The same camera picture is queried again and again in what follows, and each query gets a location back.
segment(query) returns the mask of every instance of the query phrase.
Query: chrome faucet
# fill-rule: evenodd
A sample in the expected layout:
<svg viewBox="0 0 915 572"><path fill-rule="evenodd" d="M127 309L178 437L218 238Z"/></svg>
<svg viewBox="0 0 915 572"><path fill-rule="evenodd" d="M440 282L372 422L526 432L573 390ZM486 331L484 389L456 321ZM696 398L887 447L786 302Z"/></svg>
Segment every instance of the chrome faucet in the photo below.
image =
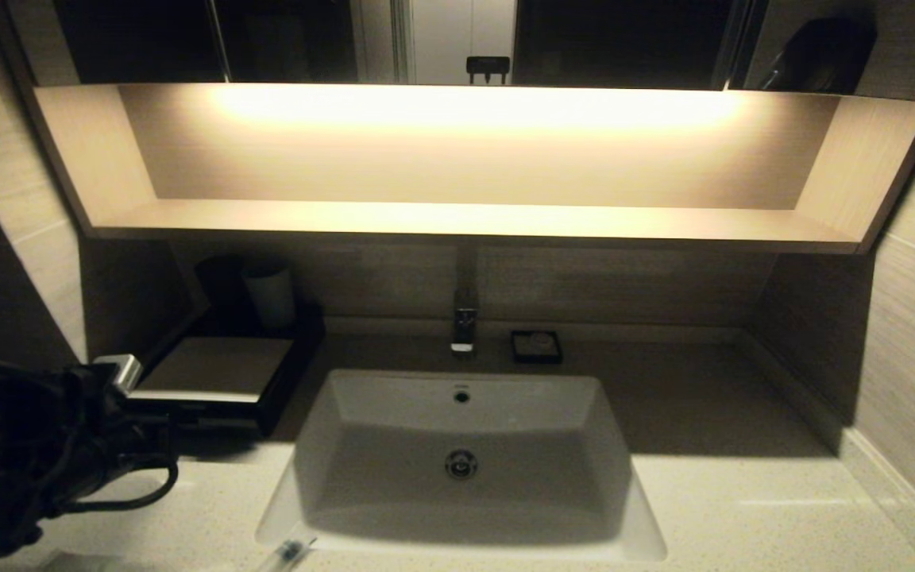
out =
<svg viewBox="0 0 915 572"><path fill-rule="evenodd" d="M455 358L475 357L475 322L478 315L475 288L454 290L454 339L450 341L450 353Z"/></svg>

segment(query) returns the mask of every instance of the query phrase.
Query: sink drain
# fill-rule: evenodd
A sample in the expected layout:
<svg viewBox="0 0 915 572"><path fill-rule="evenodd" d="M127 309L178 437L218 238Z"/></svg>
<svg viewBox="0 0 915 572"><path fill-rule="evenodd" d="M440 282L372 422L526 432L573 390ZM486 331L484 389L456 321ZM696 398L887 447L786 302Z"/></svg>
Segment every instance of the sink drain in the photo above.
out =
<svg viewBox="0 0 915 572"><path fill-rule="evenodd" d="M447 455L443 468L446 468L450 478L458 481L467 481L467 479L475 477L475 471L479 470L479 461L475 459L475 455L471 452L464 449L456 449L451 451L450 455Z"/></svg>

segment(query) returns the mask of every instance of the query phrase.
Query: white cup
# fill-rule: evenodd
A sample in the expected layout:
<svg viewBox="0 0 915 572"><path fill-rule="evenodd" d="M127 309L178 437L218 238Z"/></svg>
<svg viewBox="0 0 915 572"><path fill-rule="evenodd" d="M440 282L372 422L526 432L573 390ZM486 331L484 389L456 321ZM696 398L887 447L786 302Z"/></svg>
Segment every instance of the white cup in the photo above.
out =
<svg viewBox="0 0 915 572"><path fill-rule="evenodd" d="M288 268L250 263L242 270L242 281L265 330L282 330L295 323L295 294Z"/></svg>

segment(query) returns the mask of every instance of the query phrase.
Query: white sink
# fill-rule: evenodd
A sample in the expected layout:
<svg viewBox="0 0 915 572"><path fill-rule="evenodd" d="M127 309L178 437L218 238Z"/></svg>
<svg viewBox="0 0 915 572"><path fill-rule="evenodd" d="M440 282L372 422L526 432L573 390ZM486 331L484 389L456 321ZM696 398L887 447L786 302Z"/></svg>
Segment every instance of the white sink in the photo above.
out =
<svg viewBox="0 0 915 572"><path fill-rule="evenodd" d="M335 370L257 530L317 549L657 561L594 377Z"/></svg>

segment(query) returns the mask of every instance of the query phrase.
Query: white countertop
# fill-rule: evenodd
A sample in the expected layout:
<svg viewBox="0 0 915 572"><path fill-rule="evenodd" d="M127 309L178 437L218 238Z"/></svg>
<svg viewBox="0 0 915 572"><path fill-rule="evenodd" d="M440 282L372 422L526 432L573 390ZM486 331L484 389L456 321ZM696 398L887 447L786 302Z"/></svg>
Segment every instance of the white countertop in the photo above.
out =
<svg viewBox="0 0 915 572"><path fill-rule="evenodd" d="M915 553L795 412L729 346L566 342L566 363L508 363L505 344L451 361L436 339L331 336L272 439L201 439L176 487L128 513L44 522L0 570L251 570L253 533L327 369L592 374L604 382L669 549L663 562L544 562L312 551L306 571L915 570ZM138 473L110 493L133 495Z"/></svg>

